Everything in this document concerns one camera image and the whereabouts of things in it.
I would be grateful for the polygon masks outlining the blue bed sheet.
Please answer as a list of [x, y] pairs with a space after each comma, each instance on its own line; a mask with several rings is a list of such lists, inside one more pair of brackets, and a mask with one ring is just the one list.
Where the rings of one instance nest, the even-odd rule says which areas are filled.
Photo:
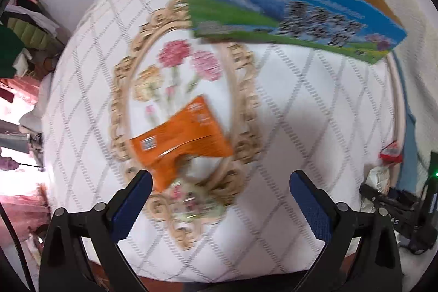
[[415, 136], [416, 118], [408, 103], [405, 78], [400, 60], [394, 51], [392, 52], [392, 55], [401, 80], [405, 114], [405, 136], [402, 146], [402, 163], [396, 188], [399, 190], [406, 190], [410, 193], [416, 193], [416, 185], [418, 181], [418, 149]]

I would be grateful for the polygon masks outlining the small red white packet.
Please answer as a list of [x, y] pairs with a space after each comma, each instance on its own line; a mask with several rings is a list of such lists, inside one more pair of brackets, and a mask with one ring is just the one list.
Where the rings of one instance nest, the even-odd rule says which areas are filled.
[[379, 158], [385, 164], [402, 163], [402, 149], [398, 141], [392, 141], [389, 145], [384, 147], [379, 153]]

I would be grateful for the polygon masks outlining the white textured blanket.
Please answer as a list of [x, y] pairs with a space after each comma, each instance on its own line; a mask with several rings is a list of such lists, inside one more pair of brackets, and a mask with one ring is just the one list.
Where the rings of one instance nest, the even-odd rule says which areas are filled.
[[408, 102], [416, 117], [416, 143], [423, 157], [437, 150], [437, 29], [414, 0], [385, 0], [407, 38], [396, 47]]

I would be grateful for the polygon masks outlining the clothes pile on rack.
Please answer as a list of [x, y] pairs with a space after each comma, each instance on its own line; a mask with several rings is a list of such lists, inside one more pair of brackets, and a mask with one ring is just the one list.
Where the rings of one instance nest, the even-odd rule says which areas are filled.
[[65, 49], [61, 30], [39, 0], [9, 0], [1, 13], [1, 102], [19, 98], [33, 105], [16, 124], [1, 120], [1, 148], [30, 155], [38, 170], [43, 169], [42, 118]]

